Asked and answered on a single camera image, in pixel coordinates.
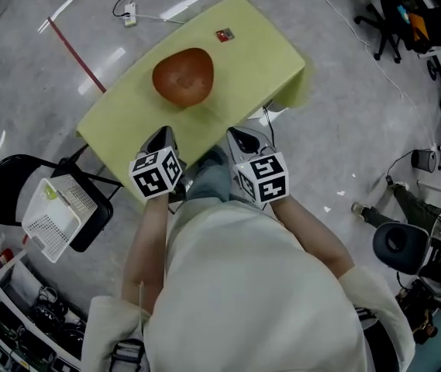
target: black cylinder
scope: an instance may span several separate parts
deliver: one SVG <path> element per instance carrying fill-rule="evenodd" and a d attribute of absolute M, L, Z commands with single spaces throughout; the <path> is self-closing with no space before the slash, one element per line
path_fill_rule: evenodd
<path fill-rule="evenodd" d="M 436 169 L 436 152 L 415 150 L 412 153 L 412 167 L 432 173 Z"/>

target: white plastic basket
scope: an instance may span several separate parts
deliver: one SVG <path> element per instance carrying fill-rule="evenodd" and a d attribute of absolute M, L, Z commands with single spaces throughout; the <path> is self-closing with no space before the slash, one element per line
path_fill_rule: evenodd
<path fill-rule="evenodd" d="M 55 263 L 96 208 L 72 176 L 43 178 L 27 207 L 22 227 Z"/>

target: marker cube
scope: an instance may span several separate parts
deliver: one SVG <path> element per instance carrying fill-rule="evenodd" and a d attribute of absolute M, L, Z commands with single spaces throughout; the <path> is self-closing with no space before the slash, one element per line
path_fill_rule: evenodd
<path fill-rule="evenodd" d="M 289 173 L 282 153 L 237 164 L 234 171 L 241 188 L 258 205 L 289 195 Z"/>
<path fill-rule="evenodd" d="M 129 164 L 130 180 L 146 200 L 173 191 L 181 174 L 181 165 L 170 146 Z"/>

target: small label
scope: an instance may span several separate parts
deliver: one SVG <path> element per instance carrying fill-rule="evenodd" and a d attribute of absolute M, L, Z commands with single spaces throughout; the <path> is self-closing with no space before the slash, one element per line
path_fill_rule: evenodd
<path fill-rule="evenodd" d="M 215 34 L 217 35 L 217 39 L 220 40 L 220 43 L 224 43 L 225 41 L 232 40 L 235 37 L 234 33 L 232 33 L 230 28 L 219 30 L 215 32 Z"/>

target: person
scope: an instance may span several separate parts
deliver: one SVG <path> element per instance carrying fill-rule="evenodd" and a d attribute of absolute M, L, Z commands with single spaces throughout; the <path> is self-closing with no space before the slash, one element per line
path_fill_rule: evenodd
<path fill-rule="evenodd" d="M 401 370 L 408 367 L 412 332 L 383 278 L 355 266 L 293 197 L 271 202 L 280 222 L 231 200 L 229 163 L 218 147 L 198 166 L 168 230 L 168 196 L 146 203 L 120 298 L 92 299 L 83 371 L 109 370 L 118 343 L 142 338 L 153 372 L 364 372 L 355 307 L 388 319 Z"/>
<path fill-rule="evenodd" d="M 398 201 L 408 223 L 421 227 L 430 233 L 436 223 L 437 217 L 441 214 L 441 209 L 415 197 L 409 191 L 408 184 L 404 182 L 395 182 L 388 186 L 388 188 L 392 190 L 394 198 Z M 383 223 L 394 222 L 393 219 L 382 215 L 375 207 L 368 207 L 359 202 L 355 202 L 351 205 L 351 211 L 366 223 L 376 228 Z"/>

